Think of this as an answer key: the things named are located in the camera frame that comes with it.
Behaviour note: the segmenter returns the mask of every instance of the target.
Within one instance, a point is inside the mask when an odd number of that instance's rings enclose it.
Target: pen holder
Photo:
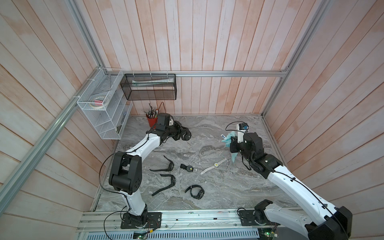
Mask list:
[[[157,123],[157,118],[149,118],[148,115],[146,115],[149,127],[153,127],[154,129],[156,128],[156,123]]]

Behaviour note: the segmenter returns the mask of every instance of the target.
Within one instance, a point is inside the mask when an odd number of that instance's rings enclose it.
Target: teal cloth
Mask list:
[[[235,131],[232,131],[230,132],[224,140],[222,140],[222,142],[225,142],[225,146],[226,147],[229,147],[231,145],[231,137],[236,137],[237,136],[237,132]],[[234,163],[235,162],[235,158],[237,156],[237,152],[235,153],[231,153],[231,156],[232,156],[232,162]]]

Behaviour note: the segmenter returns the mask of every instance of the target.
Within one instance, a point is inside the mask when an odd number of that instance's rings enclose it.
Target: gray marble table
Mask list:
[[[255,171],[248,171],[242,164],[241,155],[238,155],[233,163],[229,148],[221,142],[223,140],[221,134],[229,133],[224,130],[228,123],[244,121],[250,127],[249,132],[256,132],[263,139],[265,152],[276,156],[261,116],[175,116],[174,118],[190,129],[192,138],[189,141],[181,139],[174,141],[170,138],[154,149],[143,161],[140,192],[142,199],[148,205],[148,210],[249,208],[264,199],[272,200],[282,207],[297,206],[276,185],[265,180]],[[118,144],[118,150],[125,151],[136,145],[144,138],[148,129],[149,125],[145,117],[129,118],[123,137]],[[235,125],[233,124],[229,129],[235,129]],[[174,162],[175,167],[172,172],[149,171],[149,169],[168,167],[169,162],[163,155]],[[227,161],[218,168],[200,175],[204,169],[224,158],[227,158]],[[194,171],[187,172],[180,168],[180,164],[191,165]],[[153,192],[170,184],[170,177],[161,177],[160,173],[174,175],[176,185],[153,197],[151,195]],[[192,184],[198,184],[204,188],[205,194],[202,199],[197,200],[192,198],[189,192],[184,193],[185,189]],[[108,179],[103,186],[113,189],[108,185]],[[196,194],[198,190],[196,188],[192,193]],[[102,191],[96,211],[115,211],[123,207],[124,203],[120,195]]]

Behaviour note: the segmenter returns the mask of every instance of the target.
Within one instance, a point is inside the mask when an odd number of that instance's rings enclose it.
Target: wood panel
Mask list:
[[[2,185],[96,61],[63,1],[1,1],[0,30]],[[76,112],[0,217],[2,238],[73,238],[112,146]]]
[[[77,2],[107,66],[279,70],[286,67],[320,0]],[[180,78],[177,99],[164,103],[172,114],[261,113],[277,81]],[[148,103],[159,107],[161,101],[134,101],[136,113],[143,115]]]
[[[336,1],[266,115],[293,174],[354,214],[353,239],[383,235],[383,13]]]
[[[42,222],[34,219],[3,214],[0,217],[0,231],[4,239],[73,239],[77,228]]]

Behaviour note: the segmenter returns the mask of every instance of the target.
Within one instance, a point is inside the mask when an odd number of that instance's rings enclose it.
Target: robotic arm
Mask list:
[[[128,212],[124,214],[128,228],[143,226],[147,222],[147,205],[141,198],[139,187],[142,180],[142,161],[158,146],[172,137],[175,141],[188,141],[191,132],[167,113],[159,113],[157,123],[133,148],[116,153],[113,157],[109,184],[123,195]],[[129,165],[129,170],[122,167]]]
[[[240,152],[253,170],[280,187],[307,213],[298,214],[264,200],[255,206],[254,222],[276,222],[310,240],[348,239],[351,235],[352,213],[347,208],[337,208],[324,200],[296,179],[275,156],[264,153],[262,139],[255,132],[248,133],[247,123],[238,124],[237,131],[238,136],[231,139],[230,151]],[[143,140],[126,152],[114,155],[109,184],[123,195],[128,208],[123,217],[129,226],[127,228],[144,226],[147,222],[147,206],[138,191],[142,180],[141,163],[152,150],[170,137],[175,141],[188,141],[191,132],[180,122],[174,121],[171,115],[160,113],[156,126],[146,132]],[[122,168],[128,164],[129,170]]]
[[[285,210],[269,200],[255,206],[255,221],[282,224],[310,240],[344,240],[351,235],[352,213],[324,200],[283,166],[275,156],[264,153],[257,133],[248,133],[246,123],[237,124],[238,136],[231,138],[230,151],[240,152],[251,168],[286,192],[307,215]]]

